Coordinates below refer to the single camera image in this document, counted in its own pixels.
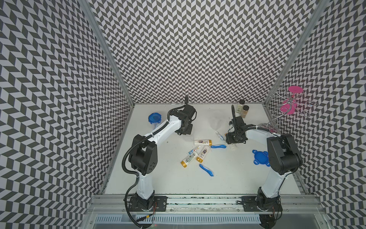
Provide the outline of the small toothpaste tube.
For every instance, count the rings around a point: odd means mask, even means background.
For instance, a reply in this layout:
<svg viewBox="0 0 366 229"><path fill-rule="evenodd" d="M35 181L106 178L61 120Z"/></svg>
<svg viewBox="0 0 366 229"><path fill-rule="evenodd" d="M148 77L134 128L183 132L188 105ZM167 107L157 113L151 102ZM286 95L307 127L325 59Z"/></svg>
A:
<svg viewBox="0 0 366 229"><path fill-rule="evenodd" d="M221 141L225 141L224 137L218 131L215 131L215 133L221 139Z"/></svg>
<svg viewBox="0 0 366 229"><path fill-rule="evenodd" d="M188 155L191 155L192 153L196 152L200 147L201 147L201 145L196 146L195 148L193 148L192 150L190 150L188 152Z"/></svg>

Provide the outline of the blue lid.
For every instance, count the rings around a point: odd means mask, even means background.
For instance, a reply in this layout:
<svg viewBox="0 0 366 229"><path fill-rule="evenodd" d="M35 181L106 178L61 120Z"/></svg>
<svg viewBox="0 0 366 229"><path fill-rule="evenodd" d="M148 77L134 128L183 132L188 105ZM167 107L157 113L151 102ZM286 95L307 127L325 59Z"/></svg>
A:
<svg viewBox="0 0 366 229"><path fill-rule="evenodd" d="M162 116L159 113L151 113L148 116L148 121L150 124L160 124L162 121Z"/></svg>
<svg viewBox="0 0 366 229"><path fill-rule="evenodd" d="M266 165L267 167L270 167L269 153L267 151L252 150L252 153L254 154L253 163L255 165Z"/></svg>

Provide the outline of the pink plastic glass upper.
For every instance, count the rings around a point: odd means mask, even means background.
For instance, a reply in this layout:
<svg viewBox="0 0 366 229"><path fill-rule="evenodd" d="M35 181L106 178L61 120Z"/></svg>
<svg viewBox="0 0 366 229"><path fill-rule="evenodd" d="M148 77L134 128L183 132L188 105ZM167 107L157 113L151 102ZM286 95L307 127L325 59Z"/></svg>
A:
<svg viewBox="0 0 366 229"><path fill-rule="evenodd" d="M288 91L289 92L291 92L291 93L293 93L293 94L301 94L301 93L303 93L303 88L301 88L301 87L299 87L299 86L290 86L289 88L288 88Z"/></svg>

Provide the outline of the blue toothbrush upper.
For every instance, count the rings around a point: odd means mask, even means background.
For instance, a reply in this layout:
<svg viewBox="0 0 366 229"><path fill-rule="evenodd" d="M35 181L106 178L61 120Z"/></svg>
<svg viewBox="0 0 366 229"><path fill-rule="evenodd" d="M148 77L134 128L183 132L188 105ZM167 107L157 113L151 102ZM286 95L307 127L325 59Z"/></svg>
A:
<svg viewBox="0 0 366 229"><path fill-rule="evenodd" d="M213 146L211 146L211 148L213 148L213 149L216 149L216 148L223 148L223 149L225 149L225 148L227 148L227 146L226 145L213 145Z"/></svg>

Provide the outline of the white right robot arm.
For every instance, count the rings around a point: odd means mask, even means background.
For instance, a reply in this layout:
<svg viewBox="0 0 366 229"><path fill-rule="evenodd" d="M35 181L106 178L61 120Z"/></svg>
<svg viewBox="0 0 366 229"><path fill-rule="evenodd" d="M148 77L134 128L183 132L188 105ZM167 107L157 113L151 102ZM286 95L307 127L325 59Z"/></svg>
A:
<svg viewBox="0 0 366 229"><path fill-rule="evenodd" d="M246 212L282 211L280 190L286 178L295 173L303 160L294 137L291 134L272 133L269 129L257 125L247 125L243 118L236 116L234 106L231 106L232 120L229 125L233 131L226 134L227 144L245 144L248 140L266 144L268 156L266 165L270 171L264 184L258 188L256 196L242 196L241 205Z"/></svg>

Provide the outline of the aluminium front rail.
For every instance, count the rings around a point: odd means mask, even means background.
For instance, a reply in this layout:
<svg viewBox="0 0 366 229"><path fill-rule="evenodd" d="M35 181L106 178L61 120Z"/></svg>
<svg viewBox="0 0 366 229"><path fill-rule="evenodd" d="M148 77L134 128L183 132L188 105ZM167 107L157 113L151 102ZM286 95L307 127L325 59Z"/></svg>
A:
<svg viewBox="0 0 366 229"><path fill-rule="evenodd" d="M138 210L122 195L97 195L81 224L83 229L329 229L331 224L313 195L282 195L259 210L251 195L160 196L150 211Z"/></svg>

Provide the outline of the blue toothbrush lower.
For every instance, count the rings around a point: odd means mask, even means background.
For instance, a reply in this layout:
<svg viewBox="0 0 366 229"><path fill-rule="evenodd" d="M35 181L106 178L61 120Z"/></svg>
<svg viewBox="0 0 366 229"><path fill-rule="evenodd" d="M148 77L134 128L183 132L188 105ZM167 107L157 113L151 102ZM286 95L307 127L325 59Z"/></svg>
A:
<svg viewBox="0 0 366 229"><path fill-rule="evenodd" d="M214 173L207 167L205 167L203 164L199 164L199 167L203 169L206 173L208 173L211 177L214 176Z"/></svg>

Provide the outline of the right spice jar black lid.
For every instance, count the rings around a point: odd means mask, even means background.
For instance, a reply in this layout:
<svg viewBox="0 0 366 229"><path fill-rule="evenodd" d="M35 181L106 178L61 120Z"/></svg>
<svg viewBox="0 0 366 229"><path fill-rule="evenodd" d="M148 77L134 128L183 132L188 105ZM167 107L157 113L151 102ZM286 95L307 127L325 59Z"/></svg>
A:
<svg viewBox="0 0 366 229"><path fill-rule="evenodd" d="M247 106L247 105L243 106L243 110L241 112L242 118L245 118L247 116L249 109L250 109L249 106Z"/></svg>

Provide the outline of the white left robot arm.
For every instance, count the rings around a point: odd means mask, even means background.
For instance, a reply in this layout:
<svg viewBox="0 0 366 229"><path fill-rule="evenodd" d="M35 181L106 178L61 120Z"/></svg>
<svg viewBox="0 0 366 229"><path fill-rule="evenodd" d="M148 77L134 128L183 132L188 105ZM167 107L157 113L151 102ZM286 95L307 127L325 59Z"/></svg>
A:
<svg viewBox="0 0 366 229"><path fill-rule="evenodd" d="M189 105L189 96L185 96L182 106L168 111L167 119L153 131L145 135L136 135L132 146L125 153L122 160L122 169L127 174L136 176L135 183L126 191L128 196L132 188L137 187L135 195L130 201L141 210L150 210L155 206L152 179L149 174L153 172L158 163L158 148L171 134L190 135L196 115L196 109Z"/></svg>

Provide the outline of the blue toothbrush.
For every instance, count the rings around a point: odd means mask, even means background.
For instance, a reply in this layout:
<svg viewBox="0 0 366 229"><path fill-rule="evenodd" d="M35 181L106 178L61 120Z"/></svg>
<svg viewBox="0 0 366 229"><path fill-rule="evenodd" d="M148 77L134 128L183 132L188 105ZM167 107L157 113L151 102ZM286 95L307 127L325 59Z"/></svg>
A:
<svg viewBox="0 0 366 229"><path fill-rule="evenodd" d="M225 149L225 148L227 148L227 146L226 145L213 145L213 146L211 146L211 148L213 148L213 149L216 149L216 148L223 148L223 149Z"/></svg>
<svg viewBox="0 0 366 229"><path fill-rule="evenodd" d="M203 164L199 164L199 167L203 169L206 173L208 173L211 177L214 176L214 173L207 167L205 167Z"/></svg>

